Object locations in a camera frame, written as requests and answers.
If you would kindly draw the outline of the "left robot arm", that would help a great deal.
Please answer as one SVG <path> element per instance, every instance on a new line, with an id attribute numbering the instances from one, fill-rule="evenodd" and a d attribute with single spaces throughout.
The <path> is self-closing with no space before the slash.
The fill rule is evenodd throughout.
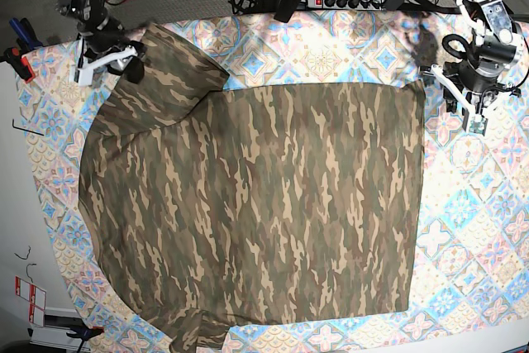
<path id="1" fill-rule="evenodd" d="M 520 83 L 504 84 L 499 78 L 520 61 L 527 41 L 502 0 L 454 1 L 472 41 L 458 34 L 443 37 L 443 49 L 457 61 L 422 66 L 420 73 L 439 83 L 448 112 L 462 110 L 465 131 L 485 136 L 500 103 L 522 95 Z"/>

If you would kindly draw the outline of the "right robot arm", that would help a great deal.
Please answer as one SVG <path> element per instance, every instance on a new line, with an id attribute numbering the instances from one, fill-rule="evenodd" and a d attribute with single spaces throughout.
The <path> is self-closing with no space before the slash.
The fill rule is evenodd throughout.
<path id="1" fill-rule="evenodd" d="M 107 1 L 57 2 L 58 12 L 77 22 L 78 58 L 72 79 L 79 86 L 89 86 L 101 68 L 131 83 L 139 83 L 145 75 L 145 46 L 128 36 L 122 23 L 107 10 Z"/>

